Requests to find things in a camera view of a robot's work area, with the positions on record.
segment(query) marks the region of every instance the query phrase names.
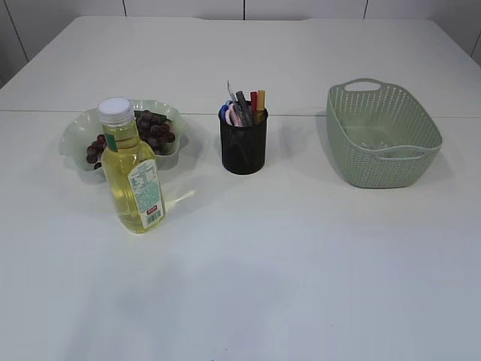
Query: basket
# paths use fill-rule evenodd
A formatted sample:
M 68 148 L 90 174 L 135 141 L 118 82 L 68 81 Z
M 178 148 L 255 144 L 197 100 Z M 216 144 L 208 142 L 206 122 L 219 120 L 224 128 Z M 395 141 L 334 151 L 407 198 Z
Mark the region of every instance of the basket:
M 355 83 L 374 83 L 379 88 L 346 88 Z M 333 86 L 326 115 L 334 159 L 346 180 L 361 188 L 414 184 L 443 141 L 431 117 L 407 90 L 378 80 Z

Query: pen holder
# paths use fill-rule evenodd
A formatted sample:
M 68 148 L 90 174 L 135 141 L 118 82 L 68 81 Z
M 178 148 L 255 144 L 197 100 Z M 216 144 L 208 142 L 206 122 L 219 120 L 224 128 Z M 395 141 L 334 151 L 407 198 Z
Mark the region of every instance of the pen holder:
M 256 173 L 264 166 L 265 142 L 268 129 L 268 111 L 254 126 L 230 126 L 220 121 L 222 165 L 235 174 Z

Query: plastic bottle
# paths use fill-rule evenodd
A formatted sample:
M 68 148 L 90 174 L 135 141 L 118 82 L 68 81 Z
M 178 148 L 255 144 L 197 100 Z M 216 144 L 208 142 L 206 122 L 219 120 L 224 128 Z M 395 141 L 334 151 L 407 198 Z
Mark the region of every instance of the plastic bottle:
M 135 233 L 144 233 L 165 216 L 157 175 L 156 156 L 138 136 L 132 103 L 110 98 L 98 106 L 107 148 L 102 168 L 110 185 L 120 221 Z

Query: green glass bowl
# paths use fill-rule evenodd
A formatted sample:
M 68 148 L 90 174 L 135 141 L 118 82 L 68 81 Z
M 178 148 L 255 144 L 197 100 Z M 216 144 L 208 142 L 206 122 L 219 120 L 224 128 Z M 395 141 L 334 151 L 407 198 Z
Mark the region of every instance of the green glass bowl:
M 186 121 L 176 108 L 157 100 L 131 100 L 131 102 L 134 106 L 134 111 L 144 111 L 148 109 L 152 113 L 165 115 L 172 122 L 172 132 L 175 134 L 175 141 L 169 154 L 156 156 L 157 166 L 159 167 L 163 159 L 172 157 L 179 151 L 180 138 L 182 138 L 186 130 Z M 97 118 L 97 109 L 84 111 L 76 120 L 70 123 L 63 132 L 59 152 L 63 156 L 70 156 L 79 170 L 103 175 L 104 171 L 102 167 L 94 169 L 94 165 L 86 161 L 87 147 L 97 139 L 97 135 L 102 132 L 102 125 Z

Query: bunch of grapes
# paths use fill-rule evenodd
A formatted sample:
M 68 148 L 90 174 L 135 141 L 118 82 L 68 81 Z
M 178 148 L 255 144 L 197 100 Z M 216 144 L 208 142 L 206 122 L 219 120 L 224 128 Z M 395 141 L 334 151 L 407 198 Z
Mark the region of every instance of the bunch of grapes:
M 135 112 L 137 129 L 140 138 L 147 142 L 158 156 L 167 155 L 170 145 L 175 141 L 175 134 L 171 132 L 171 122 L 164 115 L 153 114 L 150 111 Z M 99 134 L 97 140 L 87 147 L 87 162 L 95 164 L 94 169 L 102 167 L 101 158 L 107 147 L 105 135 Z
M 170 145 L 175 141 L 175 134 L 169 126 L 170 120 L 165 116 L 144 111 L 137 118 L 137 129 L 141 139 L 147 142 L 158 155 L 167 155 Z
M 105 141 L 105 135 L 99 134 L 97 140 L 93 141 L 91 145 L 87 147 L 87 162 L 90 164 L 95 164 L 94 169 L 102 167 L 101 158 L 104 149 L 107 147 L 107 142 Z

